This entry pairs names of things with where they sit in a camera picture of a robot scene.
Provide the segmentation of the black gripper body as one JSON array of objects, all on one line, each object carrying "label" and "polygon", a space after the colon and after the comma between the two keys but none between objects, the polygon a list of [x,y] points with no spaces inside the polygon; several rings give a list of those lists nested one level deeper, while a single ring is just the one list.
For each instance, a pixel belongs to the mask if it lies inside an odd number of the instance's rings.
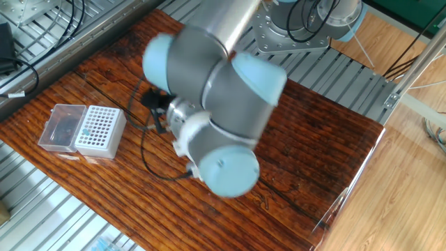
[{"label": "black gripper body", "polygon": [[167,114],[170,103],[175,96],[170,94],[162,94],[160,89],[149,89],[141,98],[141,104],[149,109],[149,116],[146,119],[146,127],[142,130],[145,134],[152,128],[156,132],[163,134],[170,131],[170,127],[166,121],[161,122],[160,117]]}]

